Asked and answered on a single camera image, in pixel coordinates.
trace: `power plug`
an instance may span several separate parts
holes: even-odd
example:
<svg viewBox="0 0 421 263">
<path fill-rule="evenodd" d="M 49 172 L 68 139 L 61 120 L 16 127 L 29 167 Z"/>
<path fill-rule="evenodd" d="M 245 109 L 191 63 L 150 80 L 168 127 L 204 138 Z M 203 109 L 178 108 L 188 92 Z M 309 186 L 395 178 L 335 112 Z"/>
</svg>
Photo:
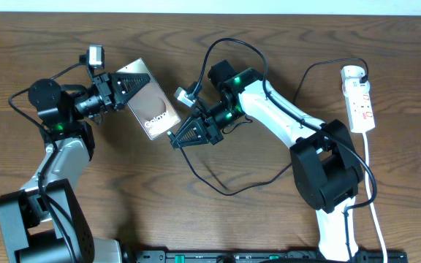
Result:
<svg viewBox="0 0 421 263">
<path fill-rule="evenodd" d="M 361 66 L 345 66 L 341 70 L 342 92 L 347 104 L 350 131 L 363 133 L 375 127 L 370 100 L 370 83 L 361 83 L 365 70 Z"/>
</svg>

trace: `white power strip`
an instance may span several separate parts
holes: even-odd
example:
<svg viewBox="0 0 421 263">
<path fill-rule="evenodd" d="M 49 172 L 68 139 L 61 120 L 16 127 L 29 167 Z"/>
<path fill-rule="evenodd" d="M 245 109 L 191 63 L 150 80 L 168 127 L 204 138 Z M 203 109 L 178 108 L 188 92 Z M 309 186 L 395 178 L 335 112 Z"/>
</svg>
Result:
<svg viewBox="0 0 421 263">
<path fill-rule="evenodd" d="M 350 131 L 367 132 L 375 127 L 370 100 L 370 83 L 361 83 L 365 70 L 360 66 L 345 66 L 341 70 L 342 92 L 347 104 Z"/>
<path fill-rule="evenodd" d="M 368 140 L 366 132 L 375 127 L 373 118 L 373 109 L 370 100 L 370 83 L 366 81 L 361 83 L 360 79 L 365 76 L 365 70 L 360 66 L 345 66 L 341 70 L 342 76 L 342 92 L 345 96 L 347 104 L 347 113 L 349 115 L 350 131 L 363 134 L 363 142 L 365 143 L 365 163 L 369 166 L 370 156 L 368 152 Z M 371 198 L 370 183 L 368 174 L 365 172 L 365 190 L 368 198 Z M 373 216 L 374 226 L 378 233 L 379 243 L 383 253 L 383 263 L 387 263 L 387 251 L 384 244 L 383 234 L 379 227 L 378 217 L 374 204 L 370 204 L 371 215 Z"/>
</svg>

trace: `gold phone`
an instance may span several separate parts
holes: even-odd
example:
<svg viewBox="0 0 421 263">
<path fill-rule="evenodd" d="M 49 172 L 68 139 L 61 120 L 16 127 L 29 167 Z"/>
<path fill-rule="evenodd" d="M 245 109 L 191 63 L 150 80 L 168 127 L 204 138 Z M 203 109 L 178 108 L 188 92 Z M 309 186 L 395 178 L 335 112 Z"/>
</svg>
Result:
<svg viewBox="0 0 421 263">
<path fill-rule="evenodd" d="M 170 101 L 142 58 L 118 70 L 118 72 L 147 73 L 151 77 L 151 81 L 128 101 L 129 108 L 151 140 L 156 139 L 180 123 L 180 116 L 170 104 Z"/>
</svg>

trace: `white cable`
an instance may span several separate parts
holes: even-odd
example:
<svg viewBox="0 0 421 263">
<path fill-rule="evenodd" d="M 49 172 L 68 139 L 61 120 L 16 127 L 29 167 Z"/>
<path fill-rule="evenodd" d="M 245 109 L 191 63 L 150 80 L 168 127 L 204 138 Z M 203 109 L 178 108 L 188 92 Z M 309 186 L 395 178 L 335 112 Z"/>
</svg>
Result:
<svg viewBox="0 0 421 263">
<path fill-rule="evenodd" d="M 362 133 L 363 135 L 363 143 L 365 144 L 365 163 L 366 165 L 370 165 L 370 153 L 368 152 L 368 139 L 366 137 L 366 132 Z M 368 174 L 365 172 L 365 189 L 366 195 L 368 198 L 371 198 L 370 192 L 370 181 L 368 179 Z M 376 227 L 376 232 L 378 233 L 379 243 L 381 244 L 381 250 L 383 252 L 383 263 L 387 263 L 387 252 L 386 252 L 386 244 L 384 244 L 383 234 L 381 233 L 381 229 L 379 228 L 378 217 L 376 216 L 376 210 L 374 209 L 374 204 L 370 204 L 371 215 L 373 216 L 374 226 Z"/>
</svg>

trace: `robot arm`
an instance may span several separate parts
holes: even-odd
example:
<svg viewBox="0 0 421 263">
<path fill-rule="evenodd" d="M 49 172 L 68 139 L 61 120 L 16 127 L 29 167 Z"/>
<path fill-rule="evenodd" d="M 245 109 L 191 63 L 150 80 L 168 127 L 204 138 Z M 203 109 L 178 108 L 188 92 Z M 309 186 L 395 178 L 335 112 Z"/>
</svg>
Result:
<svg viewBox="0 0 421 263">
<path fill-rule="evenodd" d="M 311 117 L 288 102 L 274 90 L 269 81 L 267 81 L 266 87 L 271 95 L 286 109 L 304 118 L 306 122 L 321 128 L 324 121 Z M 299 138 L 308 138 L 314 134 L 314 131 L 301 126 L 296 120 L 283 113 L 274 103 L 266 99 L 260 80 L 246 86 L 245 91 L 238 94 L 238 101 L 244 113 L 264 124 L 288 148 L 292 147 Z"/>
<path fill-rule="evenodd" d="M 237 73 L 227 61 L 221 61 L 212 66 L 208 77 L 221 94 L 221 101 L 208 108 L 200 98 L 196 98 L 201 105 L 193 109 L 176 135 L 169 133 L 172 146 L 216 144 L 223 140 L 220 129 L 245 114 L 256 118 L 290 149 L 295 185 L 304 200 L 316 210 L 321 237 L 319 250 L 326 259 L 348 261 L 343 212 L 347 205 L 354 204 L 357 185 L 363 179 L 360 163 L 321 134 L 301 126 L 267 99 L 262 76 L 256 70 Z M 286 110 L 306 123 L 341 138 L 354 149 L 349 131 L 340 121 L 326 124 L 288 102 L 274 91 L 268 81 L 266 89 Z M 331 151 L 332 155 L 320 160 L 318 153 L 322 151 Z M 354 241 L 351 210 L 349 215 L 349 245 L 355 254 L 358 246 Z"/>
<path fill-rule="evenodd" d="M 80 56 L 81 64 L 86 65 L 91 78 L 89 88 L 59 85 L 54 79 L 66 70 L 36 81 L 29 89 L 29 101 L 46 127 L 41 131 L 46 156 L 19 191 L 0 197 L 0 225 L 9 262 L 123 261 L 118 241 L 92 237 L 74 195 L 95 148 L 91 126 L 83 119 L 99 124 L 102 113 L 123 109 L 150 77 L 117 72 L 95 75 L 94 70 L 105 65 L 103 47 L 98 45 L 91 45 Z M 53 221 L 53 229 L 29 233 L 28 229 L 45 221 Z"/>
</svg>

